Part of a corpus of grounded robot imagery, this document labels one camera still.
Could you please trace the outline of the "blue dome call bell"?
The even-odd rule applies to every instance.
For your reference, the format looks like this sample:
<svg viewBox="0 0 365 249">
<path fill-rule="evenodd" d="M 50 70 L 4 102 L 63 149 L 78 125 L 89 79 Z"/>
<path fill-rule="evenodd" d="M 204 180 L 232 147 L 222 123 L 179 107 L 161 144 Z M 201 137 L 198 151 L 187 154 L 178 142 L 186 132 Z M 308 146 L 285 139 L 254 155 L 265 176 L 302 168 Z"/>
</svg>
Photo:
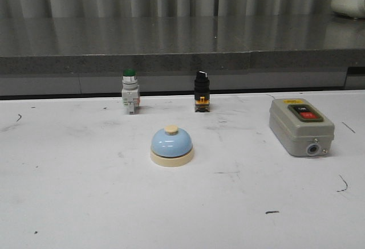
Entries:
<svg viewBox="0 0 365 249">
<path fill-rule="evenodd" d="M 176 125 L 157 131 L 151 141 L 151 160 L 160 166 L 178 167 L 190 162 L 194 150 L 188 132 Z"/>
</svg>

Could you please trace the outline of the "black selector switch module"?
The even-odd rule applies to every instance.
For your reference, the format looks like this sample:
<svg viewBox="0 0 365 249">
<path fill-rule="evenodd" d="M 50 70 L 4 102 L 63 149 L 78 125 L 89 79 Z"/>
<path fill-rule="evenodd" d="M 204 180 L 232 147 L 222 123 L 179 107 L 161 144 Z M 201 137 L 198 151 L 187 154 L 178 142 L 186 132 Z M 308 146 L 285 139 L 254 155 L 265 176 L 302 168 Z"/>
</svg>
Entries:
<svg viewBox="0 0 365 249">
<path fill-rule="evenodd" d="M 197 71 L 194 80 L 194 110 L 195 112 L 210 111 L 210 80 L 208 74 Z"/>
</svg>

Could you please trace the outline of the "green pushbutton switch module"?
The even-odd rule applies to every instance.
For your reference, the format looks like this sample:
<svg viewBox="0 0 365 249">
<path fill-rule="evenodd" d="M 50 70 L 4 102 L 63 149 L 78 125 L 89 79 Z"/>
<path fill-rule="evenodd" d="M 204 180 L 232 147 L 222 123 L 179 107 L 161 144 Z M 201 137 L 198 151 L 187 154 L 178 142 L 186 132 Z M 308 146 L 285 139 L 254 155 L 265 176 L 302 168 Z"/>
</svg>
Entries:
<svg viewBox="0 0 365 249">
<path fill-rule="evenodd" d="M 126 69 L 123 71 L 122 86 L 123 105 L 130 115 L 134 115 L 140 104 L 140 90 L 135 70 Z"/>
</svg>

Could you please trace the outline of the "grey on off switch box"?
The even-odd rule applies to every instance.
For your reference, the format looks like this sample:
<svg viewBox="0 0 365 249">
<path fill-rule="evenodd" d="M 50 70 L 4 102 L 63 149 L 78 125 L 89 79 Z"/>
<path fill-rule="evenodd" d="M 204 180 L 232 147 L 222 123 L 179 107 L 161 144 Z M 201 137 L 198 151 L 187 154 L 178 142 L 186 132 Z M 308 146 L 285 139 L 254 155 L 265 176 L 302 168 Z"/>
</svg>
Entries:
<svg viewBox="0 0 365 249">
<path fill-rule="evenodd" d="M 274 99 L 269 126 L 289 154 L 296 157 L 326 155 L 335 126 L 305 99 Z"/>
</svg>

